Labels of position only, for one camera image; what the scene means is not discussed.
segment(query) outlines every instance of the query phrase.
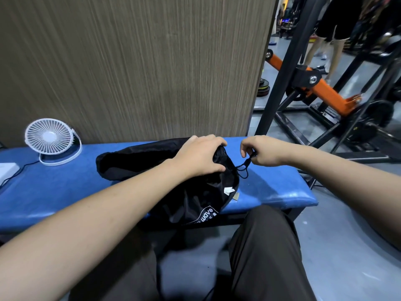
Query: fan grille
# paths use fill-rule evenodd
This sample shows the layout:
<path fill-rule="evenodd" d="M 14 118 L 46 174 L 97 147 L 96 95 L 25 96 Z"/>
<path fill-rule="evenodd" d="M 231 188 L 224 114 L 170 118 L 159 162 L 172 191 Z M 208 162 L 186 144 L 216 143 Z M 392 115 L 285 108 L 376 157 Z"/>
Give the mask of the fan grille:
<path fill-rule="evenodd" d="M 42 154 L 60 154 L 73 142 L 73 132 L 62 121 L 45 118 L 31 123 L 25 131 L 25 142 Z"/>

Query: hand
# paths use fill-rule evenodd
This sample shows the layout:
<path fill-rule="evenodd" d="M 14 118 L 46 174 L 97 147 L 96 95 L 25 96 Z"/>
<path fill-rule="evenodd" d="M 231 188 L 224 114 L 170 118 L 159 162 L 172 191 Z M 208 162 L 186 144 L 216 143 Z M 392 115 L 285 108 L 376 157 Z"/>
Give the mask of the hand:
<path fill-rule="evenodd" d="M 227 146 L 227 141 L 214 135 L 192 136 L 173 158 L 186 171 L 187 178 L 214 172 L 224 172 L 225 167 L 213 162 L 218 146 Z"/>
<path fill-rule="evenodd" d="M 251 136 L 241 141 L 240 151 L 244 158 L 256 151 L 258 155 L 252 158 L 255 165 L 276 167 L 288 165 L 296 146 L 269 136 Z"/>

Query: orange metal arm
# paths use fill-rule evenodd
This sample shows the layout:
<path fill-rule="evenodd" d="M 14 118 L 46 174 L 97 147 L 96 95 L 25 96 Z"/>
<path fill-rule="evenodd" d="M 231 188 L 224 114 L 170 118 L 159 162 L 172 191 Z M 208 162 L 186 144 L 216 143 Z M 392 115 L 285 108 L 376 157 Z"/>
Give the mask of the orange metal arm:
<path fill-rule="evenodd" d="M 283 61 L 277 57 L 276 55 L 272 55 L 270 59 L 267 59 L 267 62 L 274 67 L 276 70 L 280 70 Z M 340 94 L 338 94 L 331 86 L 329 86 L 326 81 L 323 79 L 319 80 L 319 82 L 310 88 L 310 92 L 318 96 L 321 100 L 323 100 L 326 104 L 331 106 L 334 110 L 337 111 L 343 117 L 348 116 L 357 106 L 358 102 L 361 100 L 360 95 L 355 95 L 344 99 Z"/>

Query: person's left hand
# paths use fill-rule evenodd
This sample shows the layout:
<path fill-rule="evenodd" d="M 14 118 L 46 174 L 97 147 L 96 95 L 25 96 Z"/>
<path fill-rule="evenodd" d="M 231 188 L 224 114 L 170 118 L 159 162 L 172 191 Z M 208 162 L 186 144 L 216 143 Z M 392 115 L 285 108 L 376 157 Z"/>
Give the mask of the person's left hand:
<path fill-rule="evenodd" d="M 173 158 L 187 178 L 214 172 L 224 172 L 225 167 L 213 162 L 213 155 L 218 146 L 227 146 L 227 141 L 213 134 L 208 136 L 192 136 Z"/>

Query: forearm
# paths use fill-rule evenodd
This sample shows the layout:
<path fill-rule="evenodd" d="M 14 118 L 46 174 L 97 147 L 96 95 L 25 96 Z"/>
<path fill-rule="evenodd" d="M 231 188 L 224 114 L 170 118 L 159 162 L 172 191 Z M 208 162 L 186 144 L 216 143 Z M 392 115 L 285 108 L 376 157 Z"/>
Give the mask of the forearm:
<path fill-rule="evenodd" d="M 2 300 L 56 300 L 187 178 L 178 168 L 167 160 L 63 209 L 6 243 L 0 248 Z"/>
<path fill-rule="evenodd" d="M 312 175 L 401 247 L 401 177 L 309 146 L 293 150 L 288 163 Z"/>

